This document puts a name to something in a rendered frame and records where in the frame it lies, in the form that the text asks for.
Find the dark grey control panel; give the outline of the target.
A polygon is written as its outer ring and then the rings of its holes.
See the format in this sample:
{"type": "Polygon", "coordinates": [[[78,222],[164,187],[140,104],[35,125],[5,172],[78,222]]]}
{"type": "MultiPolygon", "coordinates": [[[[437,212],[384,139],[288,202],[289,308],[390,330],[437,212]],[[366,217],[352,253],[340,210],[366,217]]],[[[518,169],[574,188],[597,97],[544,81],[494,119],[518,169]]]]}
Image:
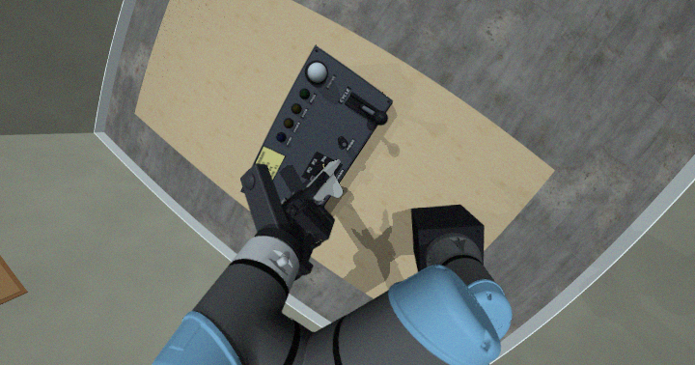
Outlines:
{"type": "Polygon", "coordinates": [[[387,123],[392,101],[315,45],[253,165],[268,167],[280,201],[303,191],[338,159],[334,175],[340,183],[377,125],[387,123]]]}

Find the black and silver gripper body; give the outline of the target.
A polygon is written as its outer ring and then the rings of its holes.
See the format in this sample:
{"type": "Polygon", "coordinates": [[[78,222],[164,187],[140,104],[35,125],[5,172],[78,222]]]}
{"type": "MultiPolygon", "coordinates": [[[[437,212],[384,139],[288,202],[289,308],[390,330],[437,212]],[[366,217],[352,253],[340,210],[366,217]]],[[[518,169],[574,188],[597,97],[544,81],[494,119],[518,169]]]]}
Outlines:
{"type": "Polygon", "coordinates": [[[297,191],[282,204],[292,228],[288,231],[289,234],[278,228],[263,228],[254,236],[278,238],[292,248],[299,261],[299,272],[294,281],[311,273],[313,265],[306,257],[310,260],[313,250],[329,239],[335,222],[335,218],[322,204],[317,205],[312,199],[303,203],[298,198],[302,192],[297,191]]]}

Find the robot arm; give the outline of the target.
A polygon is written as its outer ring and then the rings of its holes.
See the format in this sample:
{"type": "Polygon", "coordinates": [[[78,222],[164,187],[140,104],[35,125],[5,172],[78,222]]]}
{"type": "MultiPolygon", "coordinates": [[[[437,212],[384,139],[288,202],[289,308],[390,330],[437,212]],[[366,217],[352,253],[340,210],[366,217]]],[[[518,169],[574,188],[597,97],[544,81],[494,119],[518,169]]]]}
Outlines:
{"type": "MultiPolygon", "coordinates": [[[[240,181],[257,232],[292,230],[265,164],[240,181]]],[[[152,365],[488,365],[513,314],[479,247],[444,234],[429,244],[425,263],[313,332],[282,313],[299,271],[294,251],[278,238],[253,237],[152,365]]]]}

